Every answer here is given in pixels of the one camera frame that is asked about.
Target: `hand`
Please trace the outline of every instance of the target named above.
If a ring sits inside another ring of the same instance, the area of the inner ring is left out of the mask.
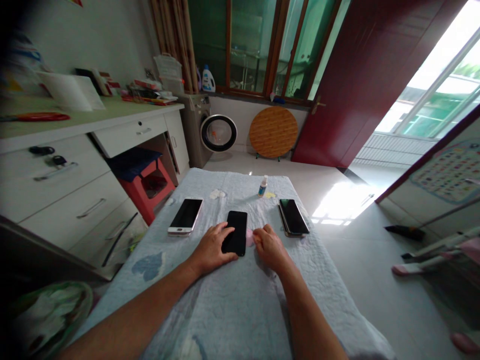
[[[222,253],[225,237],[235,230],[227,224],[224,221],[210,227],[186,261],[199,277],[239,258],[234,252]]]
[[[277,274],[293,264],[284,244],[269,224],[253,230],[253,241],[260,259]]]

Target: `phone screen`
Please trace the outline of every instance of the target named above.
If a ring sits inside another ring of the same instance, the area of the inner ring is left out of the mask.
[[[221,244],[222,253],[235,253],[238,256],[245,255],[245,246],[247,242],[247,213],[240,211],[230,211],[226,219],[227,228],[234,227],[235,231],[229,233]]]
[[[201,199],[185,199],[180,206],[180,209],[175,215],[175,218],[170,224],[171,228],[192,228],[195,224],[195,219],[202,205]]]
[[[285,217],[288,232],[292,234],[309,234],[309,228],[305,224],[295,200],[280,199],[280,208]]]

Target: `washing machine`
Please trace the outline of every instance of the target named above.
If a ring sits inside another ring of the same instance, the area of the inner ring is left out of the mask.
[[[237,140],[237,127],[225,115],[212,114],[208,94],[183,94],[177,102],[191,168],[203,168],[213,153],[230,149]]]

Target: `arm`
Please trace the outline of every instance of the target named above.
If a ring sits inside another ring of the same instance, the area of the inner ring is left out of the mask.
[[[225,226],[227,222],[208,229],[185,262],[85,333],[59,359],[138,359],[185,290],[200,276],[238,259],[222,253],[222,242],[235,230]]]
[[[282,241],[270,225],[253,231],[258,255],[285,291],[296,359],[348,359]]]

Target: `tile floor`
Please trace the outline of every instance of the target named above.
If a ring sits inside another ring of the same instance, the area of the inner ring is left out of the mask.
[[[373,187],[375,199],[404,174],[407,169],[353,163],[348,167],[356,175]]]
[[[398,359],[466,358],[449,340],[459,329],[449,329],[447,310],[435,305],[428,284],[392,275],[390,267],[412,249],[384,229],[391,222],[369,197],[371,187],[353,184],[336,168],[243,152],[214,154],[204,169],[288,176],[360,312],[385,335]]]

